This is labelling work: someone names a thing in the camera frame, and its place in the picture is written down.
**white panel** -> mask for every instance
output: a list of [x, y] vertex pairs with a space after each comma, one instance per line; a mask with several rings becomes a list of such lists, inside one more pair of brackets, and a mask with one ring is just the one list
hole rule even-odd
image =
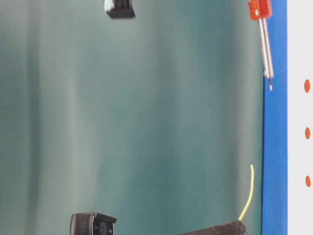
[[[288, 232], [312, 234], [313, 186], [313, 1], [288, 0]], [[305, 80], [311, 90], [304, 90]], [[305, 129], [311, 138], [305, 138]]]

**black object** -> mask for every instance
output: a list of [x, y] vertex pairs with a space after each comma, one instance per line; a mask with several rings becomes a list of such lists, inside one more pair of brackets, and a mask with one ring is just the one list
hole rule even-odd
[[116, 219], [97, 212], [73, 214], [70, 235], [114, 235]]
[[118, 18], [134, 18], [135, 17], [132, 0], [113, 0], [113, 3], [114, 3], [114, 8], [107, 12], [107, 14], [111, 18], [118, 19]]
[[244, 235], [245, 232], [245, 225], [237, 220], [229, 224], [217, 225], [208, 229], [198, 230], [180, 235]]

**metal rod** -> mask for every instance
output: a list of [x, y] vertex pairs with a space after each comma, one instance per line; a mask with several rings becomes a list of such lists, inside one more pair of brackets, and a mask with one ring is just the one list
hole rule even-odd
[[269, 79], [269, 88], [272, 91], [272, 79], [274, 77], [274, 69], [272, 63], [272, 55], [268, 38], [268, 25], [265, 18], [259, 19], [260, 35], [262, 42], [262, 55], [264, 63], [264, 76]]

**orange dot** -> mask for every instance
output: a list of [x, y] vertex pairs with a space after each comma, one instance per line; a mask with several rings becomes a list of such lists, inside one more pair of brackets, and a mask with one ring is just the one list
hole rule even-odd
[[311, 130], [309, 129], [309, 127], [307, 127], [305, 129], [305, 137], [307, 138], [307, 140], [310, 138], [311, 136]]
[[307, 184], [308, 187], [311, 186], [311, 179], [308, 175], [307, 175], [307, 177], [305, 177], [305, 183]]
[[305, 92], [308, 93], [310, 91], [310, 88], [311, 88], [310, 81], [307, 79], [305, 80], [305, 83], [304, 83]]

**dark fabric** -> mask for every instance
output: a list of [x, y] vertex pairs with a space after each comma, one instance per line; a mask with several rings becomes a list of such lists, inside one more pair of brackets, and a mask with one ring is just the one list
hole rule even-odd
[[208, 229], [202, 229], [181, 235], [243, 235], [245, 232], [245, 225], [240, 221], [235, 221], [232, 223], [217, 225]]

